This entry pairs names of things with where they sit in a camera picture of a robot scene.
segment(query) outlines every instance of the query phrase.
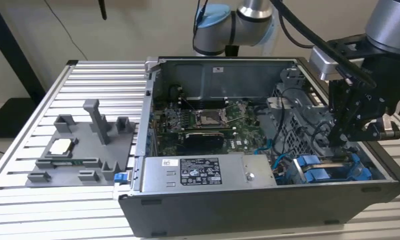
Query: slotted aluminum surface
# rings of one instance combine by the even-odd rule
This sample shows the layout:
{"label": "slotted aluminum surface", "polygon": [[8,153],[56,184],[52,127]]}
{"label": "slotted aluminum surface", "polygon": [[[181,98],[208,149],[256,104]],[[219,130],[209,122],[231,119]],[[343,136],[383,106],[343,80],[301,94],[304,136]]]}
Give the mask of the slotted aluminum surface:
{"label": "slotted aluminum surface", "polygon": [[[56,116],[72,114],[76,122],[89,121],[83,102],[99,98],[100,111],[109,121],[128,116],[139,122],[144,84],[143,62],[81,61],[65,67],[0,161],[0,239],[137,239],[113,200],[112,186],[25,188],[24,185],[52,137]],[[400,126],[400,117],[392,118]],[[400,165],[400,139],[380,144]],[[370,206],[344,225],[187,236],[192,240],[280,238],[400,239],[400,196],[390,203]]]}

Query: open computer tower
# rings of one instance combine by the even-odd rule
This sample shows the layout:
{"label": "open computer tower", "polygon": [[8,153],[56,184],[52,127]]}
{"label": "open computer tower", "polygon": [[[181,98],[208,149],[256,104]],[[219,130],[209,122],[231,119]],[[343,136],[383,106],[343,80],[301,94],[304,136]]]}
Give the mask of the open computer tower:
{"label": "open computer tower", "polygon": [[345,223],[400,194],[378,142],[327,147],[328,86],[303,58],[160,57],[129,190],[137,237]]}

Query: power supply label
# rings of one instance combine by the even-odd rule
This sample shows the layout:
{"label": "power supply label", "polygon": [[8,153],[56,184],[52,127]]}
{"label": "power supply label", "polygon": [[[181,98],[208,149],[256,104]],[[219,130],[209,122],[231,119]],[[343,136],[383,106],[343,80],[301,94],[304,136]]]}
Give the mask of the power supply label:
{"label": "power supply label", "polygon": [[223,184],[219,159],[216,157],[180,159],[180,184],[184,186]]}

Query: circuit board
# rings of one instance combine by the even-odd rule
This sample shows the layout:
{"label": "circuit board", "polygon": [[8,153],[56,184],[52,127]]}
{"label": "circuit board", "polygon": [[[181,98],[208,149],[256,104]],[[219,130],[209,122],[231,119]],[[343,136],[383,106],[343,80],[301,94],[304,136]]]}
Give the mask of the circuit board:
{"label": "circuit board", "polygon": [[227,107],[219,109],[180,109],[169,105],[155,115],[159,156],[249,155],[267,145],[253,107],[247,101],[229,101]]}

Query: motherboard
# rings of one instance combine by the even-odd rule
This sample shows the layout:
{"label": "motherboard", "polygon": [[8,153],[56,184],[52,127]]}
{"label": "motherboard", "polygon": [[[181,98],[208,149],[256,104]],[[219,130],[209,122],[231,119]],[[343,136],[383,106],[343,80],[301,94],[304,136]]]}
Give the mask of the motherboard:
{"label": "motherboard", "polygon": [[257,106],[247,99],[183,100],[161,106],[153,113],[159,156],[249,155],[269,150]]}

